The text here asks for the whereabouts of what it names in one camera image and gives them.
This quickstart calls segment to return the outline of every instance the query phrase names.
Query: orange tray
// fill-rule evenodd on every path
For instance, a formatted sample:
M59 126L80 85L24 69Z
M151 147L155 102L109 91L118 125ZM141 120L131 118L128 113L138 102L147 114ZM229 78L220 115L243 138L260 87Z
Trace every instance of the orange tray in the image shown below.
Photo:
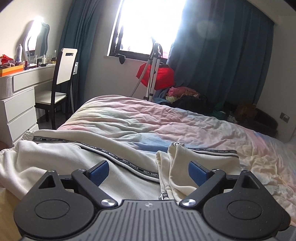
M10 67L10 68L6 68L6 69L0 69L0 77L9 75L9 74L14 74L17 72L21 72L24 71L24 65L18 65L18 66L14 66L14 67Z

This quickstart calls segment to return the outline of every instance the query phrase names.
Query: window frame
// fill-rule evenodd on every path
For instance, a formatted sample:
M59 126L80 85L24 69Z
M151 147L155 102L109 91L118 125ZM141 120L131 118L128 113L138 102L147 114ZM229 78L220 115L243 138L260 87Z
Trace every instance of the window frame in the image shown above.
M122 40L122 36L123 36L123 31L124 31L123 26L122 26L121 29L119 29L119 23L120 23L122 8L123 8L123 3L120 6L120 11L119 11L118 18L117 18L117 21L116 21L116 24L115 24L115 30L114 30L112 40L111 40L111 48L110 48L109 56L115 56L116 57L117 54L121 54L121 55L124 55L126 58L129 58L129 59L135 59L135 60L141 60L141 61L147 62L150 54L143 54L143 53L136 53L136 52L131 52L131 51L124 51L124 50L118 49L118 47L117 47L117 46L121 45L121 40ZM161 61L161 63L166 64L167 60L168 59L166 59L166 58L161 58L160 61Z

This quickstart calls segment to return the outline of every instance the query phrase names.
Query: mirror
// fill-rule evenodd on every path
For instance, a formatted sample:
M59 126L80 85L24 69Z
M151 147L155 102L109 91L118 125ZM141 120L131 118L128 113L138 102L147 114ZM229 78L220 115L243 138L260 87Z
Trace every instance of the mirror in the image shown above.
M33 21L23 45L25 59L29 64L34 62L35 55L39 58L46 54L49 29L49 25L43 21L43 18L37 17Z

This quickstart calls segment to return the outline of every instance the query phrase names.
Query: round black disc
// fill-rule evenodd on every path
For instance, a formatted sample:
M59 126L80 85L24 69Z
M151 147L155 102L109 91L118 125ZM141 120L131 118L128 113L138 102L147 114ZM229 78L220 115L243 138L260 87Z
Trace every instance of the round black disc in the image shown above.
M79 232L92 220L94 206L86 197L68 191L48 194L22 201L16 207L14 219L24 234L61 239Z
M210 198L203 216L218 232L241 240L270 237L283 219L281 207L269 196L232 191Z

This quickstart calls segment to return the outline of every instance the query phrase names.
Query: blue gripper pad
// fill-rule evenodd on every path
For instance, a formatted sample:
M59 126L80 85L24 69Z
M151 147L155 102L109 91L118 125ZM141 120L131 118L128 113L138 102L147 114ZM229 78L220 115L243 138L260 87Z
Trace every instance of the blue gripper pad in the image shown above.
M97 186L108 177L109 175L109 164L107 161L101 161L91 169L87 171L86 176Z
M190 162L188 166L188 173L191 179L198 185L201 186L208 180L207 172L199 168L194 162Z

